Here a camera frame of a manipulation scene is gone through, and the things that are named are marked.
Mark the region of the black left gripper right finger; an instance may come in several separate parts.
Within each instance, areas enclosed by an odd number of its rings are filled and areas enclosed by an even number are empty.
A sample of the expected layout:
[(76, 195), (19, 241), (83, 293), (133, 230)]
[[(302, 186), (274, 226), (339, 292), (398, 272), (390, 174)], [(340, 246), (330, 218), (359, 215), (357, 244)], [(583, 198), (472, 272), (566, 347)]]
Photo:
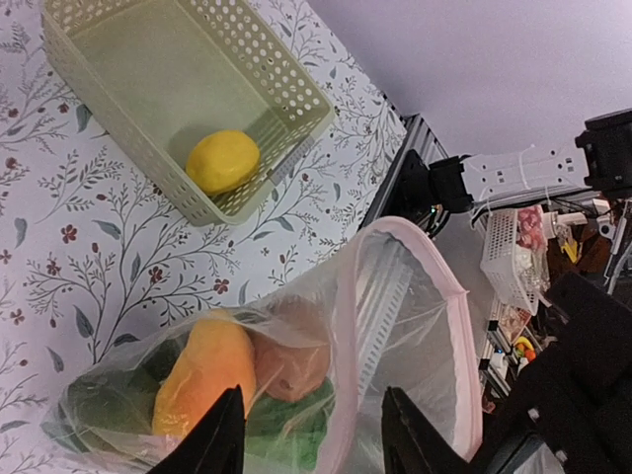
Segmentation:
[(471, 472), (403, 389), (388, 387), (381, 408), (386, 474)]

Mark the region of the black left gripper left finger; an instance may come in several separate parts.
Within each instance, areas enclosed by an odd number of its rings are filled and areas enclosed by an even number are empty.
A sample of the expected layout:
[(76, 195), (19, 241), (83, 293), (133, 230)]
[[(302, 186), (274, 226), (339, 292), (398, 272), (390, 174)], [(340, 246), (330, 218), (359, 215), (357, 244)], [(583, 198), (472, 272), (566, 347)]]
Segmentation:
[(240, 385), (226, 389), (148, 474), (242, 474), (246, 419)]

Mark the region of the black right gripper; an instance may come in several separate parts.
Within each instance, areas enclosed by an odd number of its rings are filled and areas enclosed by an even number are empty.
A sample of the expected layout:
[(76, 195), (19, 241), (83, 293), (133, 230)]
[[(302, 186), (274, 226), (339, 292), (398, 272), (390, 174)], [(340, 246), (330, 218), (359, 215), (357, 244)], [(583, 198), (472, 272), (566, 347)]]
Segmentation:
[(520, 372), (471, 467), (511, 473), (546, 446), (566, 473), (628, 473), (631, 311), (573, 273), (547, 297), (568, 322)]

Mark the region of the green white toy bok choy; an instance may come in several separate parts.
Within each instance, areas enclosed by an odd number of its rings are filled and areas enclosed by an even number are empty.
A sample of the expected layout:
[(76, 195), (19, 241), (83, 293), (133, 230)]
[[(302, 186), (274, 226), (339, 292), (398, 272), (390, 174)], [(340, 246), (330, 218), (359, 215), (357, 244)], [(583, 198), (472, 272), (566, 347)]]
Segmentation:
[(296, 402), (262, 395), (248, 415), (245, 452), (300, 473), (314, 471), (335, 402), (329, 379)]

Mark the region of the orange yellow toy mango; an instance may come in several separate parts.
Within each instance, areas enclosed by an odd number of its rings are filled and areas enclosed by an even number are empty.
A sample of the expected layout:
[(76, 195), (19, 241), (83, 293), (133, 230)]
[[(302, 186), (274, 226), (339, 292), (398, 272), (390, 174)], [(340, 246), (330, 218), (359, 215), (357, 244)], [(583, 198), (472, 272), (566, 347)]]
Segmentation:
[(197, 321), (156, 395), (152, 433), (186, 437), (223, 392), (237, 386), (248, 412), (257, 379), (247, 332), (226, 320)]

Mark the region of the green yellow toy avocado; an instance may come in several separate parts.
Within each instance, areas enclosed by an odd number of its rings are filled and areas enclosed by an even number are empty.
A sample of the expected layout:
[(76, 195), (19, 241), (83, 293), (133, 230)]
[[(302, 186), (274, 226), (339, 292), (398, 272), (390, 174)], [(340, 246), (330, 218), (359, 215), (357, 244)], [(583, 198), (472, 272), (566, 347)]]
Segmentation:
[(64, 402), (64, 414), (81, 435), (94, 430), (126, 435), (149, 435), (155, 399), (188, 337), (167, 339), (131, 368), (91, 371), (73, 381)]

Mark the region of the clear pink zip top bag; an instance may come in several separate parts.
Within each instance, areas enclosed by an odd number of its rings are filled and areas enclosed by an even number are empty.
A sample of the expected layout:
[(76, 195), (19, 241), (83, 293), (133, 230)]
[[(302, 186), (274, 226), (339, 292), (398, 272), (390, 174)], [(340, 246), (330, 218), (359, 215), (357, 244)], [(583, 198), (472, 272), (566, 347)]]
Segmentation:
[(383, 217), (270, 294), (122, 336), (41, 429), (72, 466), (145, 473), (229, 388), (249, 473), (380, 473), (381, 400), (399, 387), (462, 459), (482, 439), (465, 289), (434, 242)]

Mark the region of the brown toy potato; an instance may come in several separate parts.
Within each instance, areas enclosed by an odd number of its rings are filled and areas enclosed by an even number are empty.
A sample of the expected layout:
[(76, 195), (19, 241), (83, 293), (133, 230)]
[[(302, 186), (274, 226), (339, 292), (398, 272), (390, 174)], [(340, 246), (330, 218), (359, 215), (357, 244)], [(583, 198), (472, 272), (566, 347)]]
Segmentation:
[(286, 338), (276, 341), (253, 332), (255, 372), (266, 393), (281, 401), (296, 402), (314, 392), (325, 380), (331, 363), (331, 345), (322, 308), (293, 300), (270, 307), (285, 328), (306, 338), (291, 347)]

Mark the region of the yellow toy lemon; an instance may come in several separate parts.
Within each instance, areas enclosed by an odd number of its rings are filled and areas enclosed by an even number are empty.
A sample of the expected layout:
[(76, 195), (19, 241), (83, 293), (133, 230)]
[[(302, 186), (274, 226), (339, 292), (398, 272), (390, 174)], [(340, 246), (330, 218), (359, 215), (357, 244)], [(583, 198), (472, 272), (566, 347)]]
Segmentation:
[(241, 130), (221, 130), (205, 137), (192, 150), (185, 171), (208, 196), (231, 192), (258, 170), (261, 151)]

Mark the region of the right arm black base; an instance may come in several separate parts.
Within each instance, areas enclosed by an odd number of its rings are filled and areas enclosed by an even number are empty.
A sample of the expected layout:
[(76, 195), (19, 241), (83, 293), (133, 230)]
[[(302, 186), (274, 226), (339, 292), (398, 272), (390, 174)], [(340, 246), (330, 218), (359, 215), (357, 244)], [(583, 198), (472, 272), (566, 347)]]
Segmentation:
[(397, 216), (436, 237), (451, 215), (474, 206), (462, 177), (467, 158), (455, 156), (427, 165), (414, 149), (400, 152), (360, 226), (366, 227), (380, 217)]

